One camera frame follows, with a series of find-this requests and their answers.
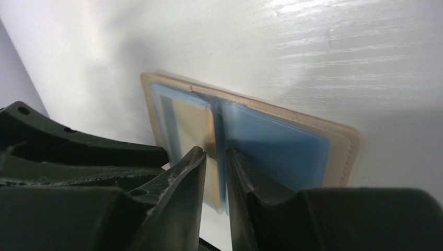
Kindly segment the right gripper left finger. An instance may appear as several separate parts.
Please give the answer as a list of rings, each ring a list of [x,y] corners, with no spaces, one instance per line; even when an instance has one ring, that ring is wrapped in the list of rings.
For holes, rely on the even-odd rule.
[[[67,170],[1,154],[1,250],[198,250],[206,153],[191,148],[149,182],[55,182]],[[39,174],[49,178],[37,181]]]

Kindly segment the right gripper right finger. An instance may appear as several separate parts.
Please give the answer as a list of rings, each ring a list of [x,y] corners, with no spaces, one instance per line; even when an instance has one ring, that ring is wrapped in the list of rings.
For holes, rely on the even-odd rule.
[[[226,151],[233,250],[442,250],[442,208],[411,188],[292,191]]]

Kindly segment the gold striped card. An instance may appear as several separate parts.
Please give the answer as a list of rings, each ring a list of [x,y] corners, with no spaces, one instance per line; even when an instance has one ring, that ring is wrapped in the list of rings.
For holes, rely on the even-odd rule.
[[[172,165],[188,151],[201,147],[206,152],[203,201],[218,214],[224,212],[217,166],[213,113],[207,105],[161,96],[162,132]]]

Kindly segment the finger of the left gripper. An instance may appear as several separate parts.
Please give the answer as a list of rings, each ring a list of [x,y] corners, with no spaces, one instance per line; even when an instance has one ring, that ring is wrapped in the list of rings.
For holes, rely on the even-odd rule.
[[[1,109],[1,185],[134,189],[163,172],[162,147],[105,139],[59,124],[25,103]]]

